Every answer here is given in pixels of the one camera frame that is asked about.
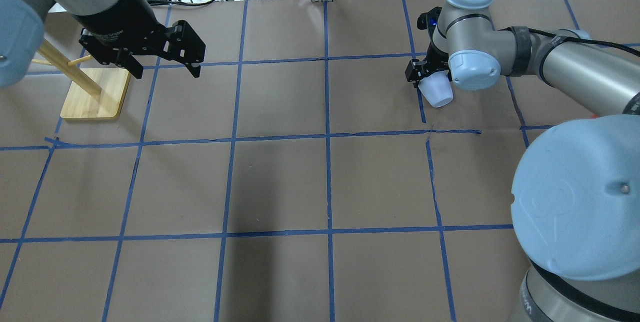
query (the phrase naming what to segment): wooden stand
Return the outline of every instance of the wooden stand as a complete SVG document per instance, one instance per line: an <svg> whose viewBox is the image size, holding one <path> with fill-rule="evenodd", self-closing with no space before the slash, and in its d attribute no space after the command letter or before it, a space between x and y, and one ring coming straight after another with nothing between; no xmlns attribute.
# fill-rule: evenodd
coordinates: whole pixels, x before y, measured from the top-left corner
<svg viewBox="0 0 640 322"><path fill-rule="evenodd" d="M44 40L38 52L46 59L34 63L55 66L71 79L60 117L63 119L114 119L121 112L131 74L124 69L80 69L77 63L85 56L70 61L50 42Z"/></svg>

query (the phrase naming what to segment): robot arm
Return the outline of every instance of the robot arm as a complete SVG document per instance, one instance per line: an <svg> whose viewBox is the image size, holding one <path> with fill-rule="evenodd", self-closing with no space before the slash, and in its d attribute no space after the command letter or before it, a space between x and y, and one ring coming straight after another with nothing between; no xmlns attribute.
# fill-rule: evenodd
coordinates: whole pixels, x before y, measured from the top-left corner
<svg viewBox="0 0 640 322"><path fill-rule="evenodd" d="M533 74L597 115L640 114L640 65L580 43L588 37L583 31L494 31L492 1L446 0L441 10L421 15L418 27L429 30L431 43L425 61L409 63L407 80L448 69L455 86L479 90L501 74Z"/></svg>
<svg viewBox="0 0 640 322"><path fill-rule="evenodd" d="M423 61L409 62L407 81L438 107L432 87L451 91L442 71L464 90L491 87L500 75L537 75L604 116L554 126L519 163L511 217L535 268L521 290L525 312L510 321L538 321L532 300L549 321L637 321L640 64L587 44L583 31L494 31L492 1L446 0L423 13L418 28L431 41Z"/></svg>
<svg viewBox="0 0 640 322"><path fill-rule="evenodd" d="M85 27L79 42L100 63L142 76L135 55L155 54L200 75L206 45L188 22L165 27L145 0L55 0ZM44 36L52 0L0 0L0 87L18 82Z"/></svg>

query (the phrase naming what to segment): blue tape grid line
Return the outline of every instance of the blue tape grid line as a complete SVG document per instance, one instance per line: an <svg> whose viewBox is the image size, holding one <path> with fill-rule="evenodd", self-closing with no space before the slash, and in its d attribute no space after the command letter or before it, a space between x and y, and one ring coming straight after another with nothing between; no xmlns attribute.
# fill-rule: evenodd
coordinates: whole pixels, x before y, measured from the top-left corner
<svg viewBox="0 0 640 322"><path fill-rule="evenodd" d="M413 226L413 227L362 227L354 229L315 229L315 230L283 230L255 231L244 233L226 233L226 238L251 238L268 236L309 236L323 234L371 234L371 233L420 233L438 231L487 231L514 229L512 224L503 225L469 225L469 226ZM38 237L23 238L23 243L55 243L55 242L104 242L112 241L157 241L157 240L205 240L222 238L223 233L194 234L149 234L130 236L80 236L80 237ZM0 238L0 243L18 243L20 238Z"/></svg>
<svg viewBox="0 0 640 322"><path fill-rule="evenodd" d="M451 288L451 275L449 271L449 259L447 257L447 247L444 239L444 227L442 226L442 216L440 213L440 209L438 207L438 199L436 194L436 185L434 182L434 159L432 157L432 145L430 141L427 141L426 144L427 149L427 161L429 163L429 178L431 181L431 192L433 194L433 206L436 211L436 222L438 224L438 231L440 237L440 252L442 254L442 267L444 269L444 281L446 285L446 298L448 299L448 312L450 314L451 320L453 322L457 322L456 319L456 307L453 300L453 289Z"/></svg>
<svg viewBox="0 0 640 322"><path fill-rule="evenodd" d="M329 106L329 8L322 2L324 26L324 133L326 138L326 214L327 214L327 265L329 278L329 320L336 321L336 294L334 285L334 213L331 189L331 128Z"/></svg>
<svg viewBox="0 0 640 322"><path fill-rule="evenodd" d="M169 24L169 17L171 15L171 6L167 9L166 19L164 21L165 25ZM142 156L142 149L144 147L145 134L147 132L147 121L149 120L149 113L151 112L151 103L154 98L154 91L156 89L156 81L158 80L158 67L160 66L160 58L158 57L155 60L155 69L153 70L153 80L151 81L151 88L149 90L149 97L146 102L146 110L144 111L144 120L142 120L142 129L140 131L140 139L137 143L137 154L135 155L135 164L133 166L133 171L131 172L131 182L129 184L128 193L126 195L126 203L124 213L122 215L122 223L120 225L120 231L118 236L118 245L116 247L116 254L113 259L113 267L111 269L111 276L109 279L109 288L107 289L107 297L104 302L104 309L102 311L102 322L107 321L107 317L109 314L109 306L112 300L112 294L114 293L114 284L116 279L116 274L118 272L118 265L120 262L120 255L122 251L122 242L124 240L124 233L127 228L127 221L129 217L129 211L131 206L131 198L133 197L133 189L136 184L136 176L138 175L138 167L140 165L140 157Z"/></svg>
<svg viewBox="0 0 640 322"><path fill-rule="evenodd" d="M566 5L567 10L569 10L569 15L571 15L571 20L573 20L573 25L576 29L580 30L580 25L578 25L578 20L576 20L576 15L574 15L574 10L571 8L569 4L569 0L564 0L564 4Z"/></svg>
<svg viewBox="0 0 640 322"><path fill-rule="evenodd" d="M6 279L4 280L4 285L2 286L2 292L0 293L0 309L2 309L2 305L5 303L5 296L7 295L7 290L9 289L9 283L11 283L11 277L14 275L16 262L18 262L18 255L20 254L20 250L22 249L23 243L25 242L25 236L27 234L27 229L29 228L29 222L31 221L32 215L34 214L34 208L36 206L36 202L38 201L38 195L40 194L42 181L44 181L44 177L47 174L47 169L49 169L51 158L53 157L53 153L55 149L56 149L55 144L53 144L50 147L50 149L48 149L48 156L46 157L46 162L42 169L42 173L40 174L38 185L36 185L36 190L33 193L33 198L31 199L31 204L29 205L29 211L27 212L27 218L25 219L25 222L22 226L22 232L20 233L20 238L17 241L18 245L15 248L13 259L11 260L11 265L9 266L9 272L6 275Z"/></svg>
<svg viewBox="0 0 640 322"><path fill-rule="evenodd" d="M518 106L518 100L516 99L516 92L514 90L514 84L512 83L512 79L507 76L507 86L509 87L509 92L511 93L511 100L513 101L513 108L516 110L518 114L518 120L520 121L521 126L526 126L527 122L524 119L524 115L522 113L521 108Z"/></svg>
<svg viewBox="0 0 640 322"><path fill-rule="evenodd" d="M411 58L416 58L416 45L414 45L414 33L411 30L411 20L409 19L409 9L407 8L407 0L402 0L402 9L404 10L404 21L406 22L406 29L409 32L409 45L411 46ZM420 88L416 88L418 95L418 106L420 107L420 118L422 123L426 124L427 119L425 117L425 106L423 104L423 94L420 92Z"/></svg>
<svg viewBox="0 0 640 322"><path fill-rule="evenodd" d="M541 129L547 128L546 126L527 126L528 129ZM481 135L482 131L477 129L454 129L454 130L439 130L439 129L417 129L417 130L402 130L402 131L366 131L356 133L330 133L331 138L344 138L344 137L358 137L358 136L395 136L395 135L424 135L427 133L471 133L474 135ZM195 140L167 140L167 141L144 141L142 145L178 145L178 144L212 144L219 142L247 142L247 141L274 141L274 140L300 140L309 138L326 138L327 134L311 134L311 135L283 135L283 136L256 136L256 137L237 137L233 138L216 138L208 140L205 138ZM47 142L54 142L52 138L45 138ZM139 142L125 142L121 144L71 144L68 142L57 141L56 149L115 149L118 147L137 147ZM45 150L46 146L25 146L25 147L0 147L0 151L13 151L13 150Z"/></svg>
<svg viewBox="0 0 640 322"><path fill-rule="evenodd" d="M233 111L233 131L231 133L231 149L229 153L229 169L226 175L226 196L224 197L224 218L222 220L222 237L220 242L220 257L217 267L217 283L215 286L214 322L220 320L220 298L222 296L222 277L224 276L225 252L227 247L227 228L229 226L229 204L231 201L231 179L234 171L234 156L236 153L236 135L238 132L238 110L240 108L240 85L242 81L243 55L245 53L245 31L247 30L247 7L249 2L244 2L242 11L242 31L240 32L240 53L238 54L237 81L235 84L235 108Z"/></svg>

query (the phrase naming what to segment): wooden dowel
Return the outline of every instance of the wooden dowel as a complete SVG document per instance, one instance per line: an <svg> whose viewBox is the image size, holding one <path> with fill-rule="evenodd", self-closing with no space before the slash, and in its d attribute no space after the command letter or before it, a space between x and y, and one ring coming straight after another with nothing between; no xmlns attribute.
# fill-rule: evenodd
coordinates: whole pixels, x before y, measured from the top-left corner
<svg viewBox="0 0 640 322"><path fill-rule="evenodd" d="M40 65L49 65L49 66L53 66L52 63L50 63L49 61L46 60L41 60L39 58L34 58L31 60L32 63L39 63Z"/></svg>
<svg viewBox="0 0 640 322"><path fill-rule="evenodd" d="M87 74L85 74L79 67L72 64L69 65L69 61L58 49L56 49L50 42L44 40L42 46L38 49L38 52L46 58L52 65L58 70L63 72L71 81L75 82L82 90L86 91L89 95L99 95L102 91L100 85L93 81Z"/></svg>
<svg viewBox="0 0 640 322"><path fill-rule="evenodd" d="M81 62L85 62L85 61L89 61L92 58L94 58L93 56L91 56L90 54L88 54L87 56L83 56L81 58L76 58L75 60L71 60L69 61L69 63L67 63L67 65L72 66L72 65L78 65L78 63Z"/></svg>

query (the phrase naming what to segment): wooden base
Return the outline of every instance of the wooden base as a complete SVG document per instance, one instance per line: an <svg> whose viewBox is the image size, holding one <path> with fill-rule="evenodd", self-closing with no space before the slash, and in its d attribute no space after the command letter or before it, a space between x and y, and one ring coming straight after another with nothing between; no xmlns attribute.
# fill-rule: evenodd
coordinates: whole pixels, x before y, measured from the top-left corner
<svg viewBox="0 0 640 322"><path fill-rule="evenodd" d="M60 117L63 119L115 119L121 112L124 95L131 79L125 69L82 69L102 91L90 95L75 82L71 83Z"/></svg>

